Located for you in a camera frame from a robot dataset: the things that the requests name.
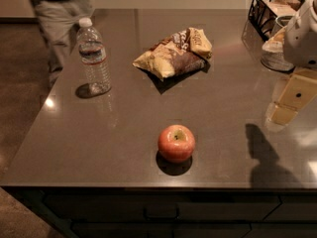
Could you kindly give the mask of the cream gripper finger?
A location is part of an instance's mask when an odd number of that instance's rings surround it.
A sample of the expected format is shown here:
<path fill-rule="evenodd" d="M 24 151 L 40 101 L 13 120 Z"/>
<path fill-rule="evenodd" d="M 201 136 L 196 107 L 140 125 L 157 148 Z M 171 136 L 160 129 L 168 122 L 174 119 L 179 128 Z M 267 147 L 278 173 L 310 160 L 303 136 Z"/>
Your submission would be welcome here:
<path fill-rule="evenodd" d="M 289 124 L 316 96 L 317 70 L 297 68 L 275 85 L 269 105 L 269 120 L 279 126 Z"/>

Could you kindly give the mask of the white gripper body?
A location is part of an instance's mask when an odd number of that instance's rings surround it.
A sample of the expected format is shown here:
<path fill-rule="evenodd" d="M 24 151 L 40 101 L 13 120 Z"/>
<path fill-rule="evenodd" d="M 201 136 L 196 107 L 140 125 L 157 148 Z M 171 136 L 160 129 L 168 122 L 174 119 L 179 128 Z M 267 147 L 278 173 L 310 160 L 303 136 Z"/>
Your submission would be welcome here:
<path fill-rule="evenodd" d="M 317 68 L 317 0 L 306 0 L 288 22 L 283 53 L 294 66 Z"/>

